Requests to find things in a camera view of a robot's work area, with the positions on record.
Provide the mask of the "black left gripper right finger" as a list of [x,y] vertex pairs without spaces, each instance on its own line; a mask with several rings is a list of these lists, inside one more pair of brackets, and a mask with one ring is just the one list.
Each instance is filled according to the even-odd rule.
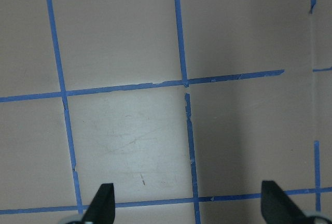
[[303,211],[272,180],[263,180],[261,183],[260,209],[268,224],[307,222]]

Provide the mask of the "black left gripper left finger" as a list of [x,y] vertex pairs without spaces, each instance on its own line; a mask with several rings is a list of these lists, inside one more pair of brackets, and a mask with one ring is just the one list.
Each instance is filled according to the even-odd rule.
[[81,223],[113,224],[115,220],[114,184],[101,184]]

